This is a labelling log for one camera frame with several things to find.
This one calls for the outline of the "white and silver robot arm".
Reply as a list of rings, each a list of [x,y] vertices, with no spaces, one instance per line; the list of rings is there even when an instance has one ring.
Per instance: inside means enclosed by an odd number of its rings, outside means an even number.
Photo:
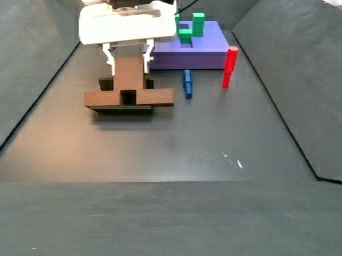
[[[84,45],[97,44],[115,69],[113,49],[145,45],[144,72],[156,42],[176,37],[176,0],[81,0],[78,38]]]

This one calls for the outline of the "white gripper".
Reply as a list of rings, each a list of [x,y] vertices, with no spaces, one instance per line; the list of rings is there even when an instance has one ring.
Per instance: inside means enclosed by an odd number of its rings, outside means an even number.
[[[153,39],[176,34],[176,4],[152,0],[148,4],[113,9],[107,3],[86,5],[78,15],[78,38],[84,45],[103,44],[101,49],[115,76],[115,58],[109,43],[144,40],[143,69],[149,73]]]

